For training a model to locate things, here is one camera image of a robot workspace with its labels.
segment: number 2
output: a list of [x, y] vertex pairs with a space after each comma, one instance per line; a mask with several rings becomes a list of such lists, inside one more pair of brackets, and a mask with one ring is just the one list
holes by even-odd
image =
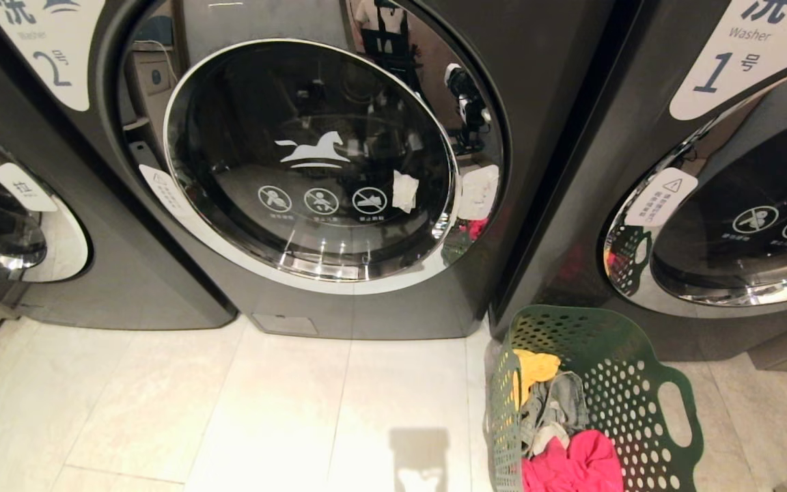
[[713, 84], [715, 83], [715, 79], [717, 79], [719, 77], [719, 75], [721, 74], [721, 70], [724, 69], [724, 66], [728, 65], [728, 62], [730, 62], [731, 55], [733, 55], [733, 53], [719, 53], [719, 54], [717, 54], [715, 56], [715, 59], [721, 60], [719, 62], [719, 65], [716, 66], [715, 71], [713, 72], [713, 74], [709, 76], [709, 80], [706, 81], [706, 85], [697, 86], [697, 87], [694, 88], [694, 90], [696, 92], [708, 92], [708, 93], [715, 92], [716, 89], [715, 89], [715, 87], [713, 87]]
[[57, 64], [53, 62], [51, 57], [47, 56], [47, 53], [35, 52], [32, 53], [32, 58], [34, 59], [43, 58], [47, 60], [47, 63], [50, 63], [51, 68], [53, 68], [53, 85], [60, 86], [60, 87], [68, 87], [72, 85], [72, 82], [59, 80], [59, 68], [57, 68]]

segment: red clothing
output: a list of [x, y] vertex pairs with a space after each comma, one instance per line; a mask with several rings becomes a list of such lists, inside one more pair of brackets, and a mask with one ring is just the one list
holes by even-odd
[[572, 436], [564, 449], [552, 438], [542, 454], [521, 460], [524, 492], [624, 492], [615, 446], [599, 430]]

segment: washer door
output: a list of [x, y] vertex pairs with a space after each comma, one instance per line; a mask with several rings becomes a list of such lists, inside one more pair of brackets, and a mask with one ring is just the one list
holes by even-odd
[[616, 289], [656, 311], [787, 309], [787, 79], [669, 154], [612, 221], [604, 259]]
[[350, 3], [179, 3], [181, 21], [163, 4], [124, 54], [137, 115], [123, 124], [163, 205], [232, 262], [316, 292], [388, 292], [478, 240], [502, 139], [481, 80], [431, 25]]
[[0, 147], [0, 277], [63, 280], [77, 275], [88, 256], [68, 207]]

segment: green plastic basket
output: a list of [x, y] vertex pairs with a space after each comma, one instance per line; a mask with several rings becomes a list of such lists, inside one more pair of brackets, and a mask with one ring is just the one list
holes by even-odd
[[[628, 492], [694, 488], [694, 467], [703, 454], [688, 378], [660, 364], [636, 323], [605, 309], [531, 305], [512, 321], [491, 381], [489, 418], [496, 492], [524, 492], [521, 486], [519, 411], [512, 395], [513, 374], [521, 378], [512, 349], [555, 354], [560, 370], [577, 373], [585, 387], [590, 428], [615, 442]], [[691, 442], [681, 448], [669, 436], [658, 389], [680, 390]]]

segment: washing machine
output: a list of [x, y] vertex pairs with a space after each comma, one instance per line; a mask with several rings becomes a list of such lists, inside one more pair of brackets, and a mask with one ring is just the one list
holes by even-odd
[[621, 312], [665, 360], [787, 330], [787, 1], [643, 2], [493, 303]]
[[0, 3], [66, 117], [266, 332], [475, 331], [610, 2]]
[[0, 38], [0, 311], [75, 327], [219, 327], [234, 309], [81, 136], [33, 103]]

